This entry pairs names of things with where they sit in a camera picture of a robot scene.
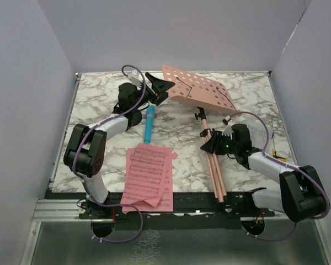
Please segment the pink music stand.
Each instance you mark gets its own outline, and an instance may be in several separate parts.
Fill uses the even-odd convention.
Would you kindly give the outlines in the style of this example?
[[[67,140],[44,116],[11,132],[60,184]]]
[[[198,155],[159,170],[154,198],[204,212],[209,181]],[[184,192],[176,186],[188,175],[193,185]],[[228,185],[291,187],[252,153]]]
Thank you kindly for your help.
[[[170,99],[197,107],[199,112],[195,117],[201,120],[203,129],[210,129],[206,110],[226,115],[237,111],[222,83],[170,65],[162,65],[162,72],[165,80],[175,83],[168,92]]]

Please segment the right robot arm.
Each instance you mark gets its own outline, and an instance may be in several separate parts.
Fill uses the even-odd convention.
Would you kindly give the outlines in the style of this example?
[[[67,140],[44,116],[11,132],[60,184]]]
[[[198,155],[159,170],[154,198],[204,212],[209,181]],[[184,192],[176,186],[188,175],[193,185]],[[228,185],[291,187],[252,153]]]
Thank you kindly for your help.
[[[244,168],[259,172],[279,184],[279,190],[260,188],[252,191],[252,197],[242,203],[247,215],[254,216],[266,208],[286,214],[293,222],[300,222],[328,214],[329,199],[315,168],[290,165],[264,154],[252,145],[245,124],[232,125],[230,135],[215,130],[201,149],[218,156],[233,155]]]

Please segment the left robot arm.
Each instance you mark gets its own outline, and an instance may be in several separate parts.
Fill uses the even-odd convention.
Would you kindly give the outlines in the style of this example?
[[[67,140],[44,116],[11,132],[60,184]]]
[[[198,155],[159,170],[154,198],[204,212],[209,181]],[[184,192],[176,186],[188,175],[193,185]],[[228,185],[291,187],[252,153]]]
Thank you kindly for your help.
[[[160,105],[168,98],[168,90],[175,86],[174,82],[148,72],[143,79],[119,85],[118,102],[110,117],[94,125],[75,125],[63,156],[63,163],[80,178],[86,198],[93,202],[92,212],[99,218],[108,216],[111,210],[107,201],[109,191],[100,174],[106,142],[138,125],[142,120],[139,108],[146,103]]]

